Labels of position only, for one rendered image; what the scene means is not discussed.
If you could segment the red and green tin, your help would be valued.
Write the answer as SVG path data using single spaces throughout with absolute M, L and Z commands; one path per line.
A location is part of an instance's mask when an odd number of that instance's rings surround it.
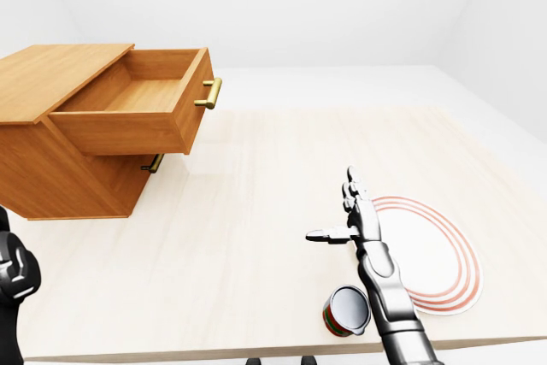
M 337 337 L 363 335 L 371 320 L 367 295 L 355 286 L 336 288 L 324 304 L 322 318 L 327 330 Z

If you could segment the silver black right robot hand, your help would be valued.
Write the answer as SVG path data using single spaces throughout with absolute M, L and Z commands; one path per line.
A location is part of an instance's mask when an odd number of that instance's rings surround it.
M 348 215 L 346 226 L 311 231 L 305 236 L 308 241 L 329 244 L 346 244 L 354 241 L 356 244 L 363 244 L 367 241 L 381 240 L 376 209 L 355 167 L 347 168 L 347 179 L 348 181 L 342 185 L 343 207 Z

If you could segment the wooden cabinet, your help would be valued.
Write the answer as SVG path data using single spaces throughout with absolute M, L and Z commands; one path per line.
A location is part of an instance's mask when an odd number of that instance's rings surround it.
M 38 44 L 0 59 L 0 205 L 30 220 L 115 218 L 120 205 L 49 114 L 132 44 Z

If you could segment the white plate with red rings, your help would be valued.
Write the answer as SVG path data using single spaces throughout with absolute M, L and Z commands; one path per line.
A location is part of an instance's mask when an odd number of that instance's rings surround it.
M 382 239 L 400 267 L 415 307 L 431 315 L 457 315 L 479 300 L 484 274 L 478 254 L 455 223 L 408 197 L 373 200 Z

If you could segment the closed wooden drawer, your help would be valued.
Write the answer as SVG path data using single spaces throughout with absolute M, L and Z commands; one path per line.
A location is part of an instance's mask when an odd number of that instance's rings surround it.
M 119 204 L 120 217 L 128 217 L 150 177 L 150 172 L 142 166 L 149 166 L 155 155 L 130 156 L 89 156 L 87 160 L 96 176 L 109 189 L 112 201 L 110 205 Z

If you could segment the open wooden drawer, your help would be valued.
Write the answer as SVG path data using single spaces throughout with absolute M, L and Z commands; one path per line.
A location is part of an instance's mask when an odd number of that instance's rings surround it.
M 130 50 L 49 117 L 85 155 L 187 154 L 213 78 L 206 48 Z

